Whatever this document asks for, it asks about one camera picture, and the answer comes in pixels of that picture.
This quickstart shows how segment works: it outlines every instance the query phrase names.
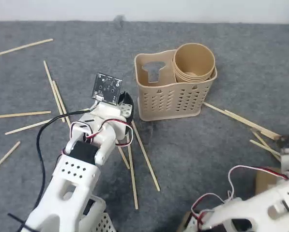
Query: cup rim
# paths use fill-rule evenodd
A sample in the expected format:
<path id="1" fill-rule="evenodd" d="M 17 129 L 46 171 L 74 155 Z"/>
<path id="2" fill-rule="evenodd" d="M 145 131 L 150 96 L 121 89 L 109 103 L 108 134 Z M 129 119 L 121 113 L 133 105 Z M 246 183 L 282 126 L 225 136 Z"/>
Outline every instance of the cup rim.
<path id="1" fill-rule="evenodd" d="M 184 73 L 182 70 L 180 70 L 179 67 L 177 66 L 176 62 L 175 62 L 175 57 L 176 57 L 177 52 L 179 51 L 179 49 L 182 48 L 183 46 L 187 46 L 187 45 L 200 45 L 200 46 L 204 47 L 211 54 L 211 56 L 213 57 L 213 65 L 212 65 L 211 69 L 206 74 L 198 76 L 198 77 L 201 78 L 201 77 L 205 77 L 207 75 L 211 75 L 213 70 L 214 70 L 214 68 L 215 68 L 215 56 L 214 56 L 213 52 L 207 46 L 205 46 L 205 45 L 203 45 L 201 43 L 185 43 L 185 44 L 181 45 L 180 47 L 178 47 L 176 49 L 176 51 L 175 51 L 175 53 L 173 55 L 173 59 L 172 59 L 172 63 L 173 63 L 173 66 L 175 68 L 175 71 L 180 73 L 182 76 L 186 76 L 186 77 L 188 77 L 190 79 L 195 79 L 195 77 L 193 77 L 191 75 L 188 75 L 188 74 Z"/>

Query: wooden stick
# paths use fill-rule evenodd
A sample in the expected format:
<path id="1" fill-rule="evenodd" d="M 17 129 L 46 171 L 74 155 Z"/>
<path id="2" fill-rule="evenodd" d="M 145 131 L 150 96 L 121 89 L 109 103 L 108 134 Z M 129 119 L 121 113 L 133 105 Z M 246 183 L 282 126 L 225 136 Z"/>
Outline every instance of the wooden stick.
<path id="1" fill-rule="evenodd" d="M 58 90 L 58 88 L 57 88 L 57 85 L 56 85 L 56 82 L 55 82 L 55 81 L 53 81 L 53 86 L 54 86 L 55 92 L 56 92 L 56 94 L 57 94 L 59 103 L 60 103 L 60 105 L 61 105 L 61 109 L 62 109 L 63 113 L 66 114 L 67 111 L 66 111 L 66 108 L 65 108 L 65 106 L 64 106 L 64 104 L 63 104 L 63 101 L 62 101 L 62 98 L 61 98 L 61 94 L 59 93 L 59 90 Z M 70 122 L 69 117 L 67 116 L 67 117 L 65 117 L 65 119 L 66 119 L 66 121 L 67 121 L 67 123 L 68 123 L 69 128 L 71 128 L 71 122 Z"/>
<path id="2" fill-rule="evenodd" d="M 232 117 L 232 116 L 230 116 L 228 113 L 226 113 L 224 110 L 221 110 L 221 109 L 215 107 L 214 105 L 211 105 L 211 104 L 206 103 L 206 102 L 204 102 L 203 104 L 204 104 L 205 106 L 208 106 L 208 107 L 211 108 L 211 109 L 214 109 L 214 110 L 216 110 L 216 111 L 224 114 L 224 115 L 227 115 L 227 116 L 229 116 L 229 117 Z"/>
<path id="3" fill-rule="evenodd" d="M 51 111 L 38 111 L 38 112 L 29 112 L 29 113 L 18 113 L 18 114 L 0 115 L 0 118 L 3 118 L 3 117 L 27 116 L 27 115 L 43 115 L 43 114 L 50 114 L 50 113 L 51 113 Z"/>
<path id="4" fill-rule="evenodd" d="M 28 125 L 28 126 L 25 126 L 25 127 L 21 127 L 21 128 L 16 129 L 16 130 L 12 130 L 12 131 L 6 132 L 5 135 L 13 134 L 13 133 L 16 133 L 16 132 L 19 132 L 19 131 L 24 131 L 24 130 L 27 130 L 27 129 L 30 129 L 30 128 L 33 128 L 33 127 L 37 127 L 37 126 L 43 125 L 43 124 L 45 124 L 45 123 L 47 123 L 49 121 L 50 121 L 50 119 L 42 121 L 42 122 L 38 122 L 38 123 L 35 123 L 35 124 L 32 124 L 32 125 Z"/>
<path id="5" fill-rule="evenodd" d="M 225 112 L 228 113 L 229 115 L 232 115 L 232 118 L 234 118 L 234 119 L 236 119 L 236 120 L 238 120 L 238 121 L 240 121 L 240 122 L 242 122 L 242 123 L 244 123 L 244 124 L 246 124 L 252 128 L 259 130 L 263 135 L 267 136 L 268 138 L 275 140 L 275 138 L 280 137 L 279 134 L 274 133 L 273 131 L 268 130 L 264 127 L 261 127 L 260 125 L 254 123 L 254 122 L 251 122 L 251 121 L 245 119 L 244 117 L 241 117 L 241 116 L 239 116 L 239 115 L 237 115 L 231 111 L 225 110 Z"/>
<path id="6" fill-rule="evenodd" d="M 130 169 L 130 166 L 129 166 L 129 164 L 128 164 L 128 161 L 127 161 L 127 159 L 126 159 L 126 156 L 125 156 L 122 148 L 121 148 L 120 146 L 118 146 L 117 148 L 118 148 L 118 150 L 119 150 L 119 152 L 120 152 L 120 154 L 121 154 L 121 156 L 122 156 L 122 159 L 123 159 L 123 161 L 124 161 L 124 163 L 125 163 L 125 165 L 126 165 L 126 168 L 129 170 L 129 169 Z"/>
<path id="7" fill-rule="evenodd" d="M 277 151 L 275 151 L 275 150 L 273 150 L 273 149 L 271 149 L 271 148 L 268 148 L 268 147 L 266 147 L 266 146 L 264 146 L 264 145 L 262 145 L 262 144 L 260 144 L 260 143 L 258 143 L 258 142 L 256 142 L 256 141 L 254 141 L 254 140 L 252 140 L 252 139 L 250 139 L 250 142 L 253 143 L 253 144 L 255 144 L 255 145 L 257 145 L 257 146 L 259 146 L 259 147 L 261 147 L 261 148 L 263 148 L 263 149 L 265 149 L 265 150 L 267 150 L 267 151 L 270 151 L 270 152 L 272 152 L 272 153 L 275 153 L 277 156 L 280 156 L 280 153 L 278 153 Z"/>
<path id="8" fill-rule="evenodd" d="M 20 46 L 20 47 L 12 48 L 12 49 L 10 49 L 10 50 L 6 50 L 6 51 L 3 51 L 3 52 L 0 52 L 0 56 L 3 55 L 3 54 L 9 53 L 9 52 L 14 52 L 14 51 L 17 51 L 17 50 L 26 48 L 26 47 L 31 47 L 31 46 L 35 46 L 35 45 L 38 45 L 38 44 L 43 44 L 43 43 L 46 43 L 46 42 L 51 42 L 51 41 L 53 41 L 53 39 L 42 40 L 42 41 L 38 41 L 38 42 L 34 42 L 34 43 L 27 44 L 27 45 L 23 45 L 23 46 Z"/>
<path id="9" fill-rule="evenodd" d="M 127 142 L 129 143 L 129 134 L 127 134 Z M 131 173 L 131 182 L 133 185 L 133 193 L 134 193 L 134 201 L 135 201 L 135 209 L 139 209 L 138 206 L 138 197 L 137 197 L 137 189 L 136 189 L 136 181 L 135 181 L 135 173 L 134 173 L 134 165 L 133 165 L 133 157 L 131 155 L 131 147 L 128 148 L 128 156 L 129 156 L 129 164 L 130 164 L 130 173 Z"/>
<path id="10" fill-rule="evenodd" d="M 0 165 L 5 161 L 6 158 L 20 145 L 20 141 L 18 141 L 8 152 L 5 154 L 2 159 L 0 160 Z"/>
<path id="11" fill-rule="evenodd" d="M 208 107 L 210 107 L 211 109 L 214 109 L 214 110 L 216 110 L 216 111 L 218 111 L 218 112 L 220 112 L 220 113 L 222 113 L 224 115 L 227 115 L 227 116 L 229 116 L 229 117 L 231 117 L 231 118 L 233 118 L 233 119 L 235 119 L 237 121 L 240 121 L 240 122 L 242 122 L 242 123 L 244 123 L 244 124 L 246 124 L 246 125 L 248 125 L 248 126 L 250 126 L 252 128 L 255 128 L 255 129 L 259 130 L 261 134 L 267 136 L 268 138 L 271 138 L 271 139 L 274 140 L 276 137 L 280 136 L 277 133 L 274 133 L 274 132 L 272 132 L 272 131 L 264 128 L 264 127 L 261 127 L 261 126 L 257 125 L 256 123 L 251 122 L 251 121 L 249 121 L 249 120 L 247 120 L 247 119 L 245 119 L 245 118 L 243 118 L 243 117 L 241 117 L 241 116 L 239 116 L 239 115 L 237 115 L 237 114 L 235 114 L 235 113 L 233 113 L 231 111 L 228 111 L 228 110 L 224 110 L 223 111 L 223 110 L 221 110 L 221 109 L 219 109 L 219 108 L 217 108 L 217 107 L 215 107 L 215 106 L 213 106 L 211 104 L 208 104 L 206 102 L 204 102 L 203 104 L 208 106 Z"/>
<path id="12" fill-rule="evenodd" d="M 54 94 L 54 98 L 55 98 L 56 105 L 57 105 L 58 110 L 59 110 L 59 114 L 62 115 L 61 105 L 59 104 L 58 97 L 57 97 L 57 94 L 56 94 L 55 89 L 54 89 L 52 77 L 51 77 L 51 74 L 49 73 L 49 70 L 48 70 L 48 67 L 47 67 L 47 64 L 46 64 L 46 61 L 45 61 L 45 60 L 43 60 L 43 64 L 44 64 L 44 67 L 45 67 L 45 69 L 46 69 L 46 74 L 47 74 L 49 83 L 50 83 L 50 85 L 51 85 L 51 88 L 52 88 L 52 91 L 53 91 L 53 94 Z"/>
<path id="13" fill-rule="evenodd" d="M 271 147 L 260 137 L 260 135 L 255 131 L 255 129 L 251 129 L 252 133 L 255 135 L 256 138 L 267 148 L 271 149 Z M 270 152 L 279 162 L 281 162 L 280 155 L 276 155 L 274 152 Z"/>
<path id="14" fill-rule="evenodd" d="M 144 158 L 145 158 L 145 160 L 146 160 L 146 163 L 147 163 L 147 165 L 148 165 L 148 167 L 149 167 L 149 170 L 150 170 L 150 172 L 151 172 L 151 176 L 152 176 L 153 181 L 154 181 L 154 183 L 155 183 L 155 185 L 156 185 L 157 191 L 160 192 L 159 184 L 158 184 L 158 182 L 157 182 L 155 173 L 154 173 L 154 171 L 153 171 L 153 168 L 152 168 L 152 166 L 151 166 L 149 157 L 148 157 L 148 155 L 146 154 L 146 151 L 145 151 L 145 149 L 144 149 L 144 146 L 143 146 L 143 143 L 142 143 L 142 141 L 141 141 L 140 135 L 139 135 L 139 133 L 138 133 L 138 130 L 137 130 L 136 125 L 135 125 L 135 123 L 134 123 L 133 120 L 131 121 L 131 124 L 132 124 L 132 127 L 133 127 L 133 129 L 134 129 L 134 132 L 135 132 L 135 134 L 136 134 L 136 137 L 137 137 L 137 139 L 138 139 L 138 142 L 139 142 L 139 144 L 140 144 L 140 147 L 141 147 L 142 153 L 143 153 L 143 155 L 144 155 Z"/>

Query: white wall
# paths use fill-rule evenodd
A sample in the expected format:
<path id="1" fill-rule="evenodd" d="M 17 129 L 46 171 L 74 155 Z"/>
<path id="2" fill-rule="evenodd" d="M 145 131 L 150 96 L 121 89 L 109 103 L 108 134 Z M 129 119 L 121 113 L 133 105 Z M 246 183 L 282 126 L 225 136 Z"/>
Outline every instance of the white wall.
<path id="1" fill-rule="evenodd" d="M 289 23 L 289 0 L 0 0 L 0 20 Z"/>

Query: hole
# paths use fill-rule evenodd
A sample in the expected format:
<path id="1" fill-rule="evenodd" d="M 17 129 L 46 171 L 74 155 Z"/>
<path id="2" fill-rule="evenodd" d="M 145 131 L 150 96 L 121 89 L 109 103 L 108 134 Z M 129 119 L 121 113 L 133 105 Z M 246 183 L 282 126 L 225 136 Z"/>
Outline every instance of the hole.
<path id="1" fill-rule="evenodd" d="M 70 181 L 65 181 L 63 183 L 62 188 L 59 191 L 59 198 L 63 201 L 70 199 L 76 189 L 76 186 L 72 184 Z"/>
<path id="2" fill-rule="evenodd" d="M 150 62 L 142 66 L 142 69 L 148 71 L 149 83 L 158 82 L 159 71 L 165 65 L 164 62 Z"/>
<path id="3" fill-rule="evenodd" d="M 247 219 L 232 219 L 234 231 L 250 231 L 252 223 Z"/>

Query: white robotic arm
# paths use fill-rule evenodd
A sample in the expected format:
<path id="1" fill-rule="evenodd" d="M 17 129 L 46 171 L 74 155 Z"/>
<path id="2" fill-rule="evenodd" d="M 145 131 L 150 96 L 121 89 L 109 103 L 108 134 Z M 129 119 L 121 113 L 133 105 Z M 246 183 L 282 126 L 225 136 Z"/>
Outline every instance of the white robotic arm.
<path id="1" fill-rule="evenodd" d="M 279 178 L 276 186 L 246 201 L 229 198 L 201 218 L 202 226 L 195 226 L 199 214 L 192 217 L 185 232 L 197 232 L 198 228 L 219 232 L 220 225 L 224 227 L 221 231 L 242 232 L 233 223 L 238 219 L 250 222 L 246 232 L 289 232 L 289 136 L 282 136 L 277 143 L 281 148 L 281 172 L 288 176 L 286 180 Z"/>
<path id="2" fill-rule="evenodd" d="M 105 201 L 92 192 L 100 176 L 99 166 L 106 162 L 116 141 L 129 129 L 133 133 L 126 123 L 132 118 L 132 105 L 117 104 L 120 84 L 117 78 L 97 75 L 93 98 L 98 103 L 72 123 L 70 141 L 42 199 L 22 224 L 22 232 L 115 232 L 104 212 Z"/>

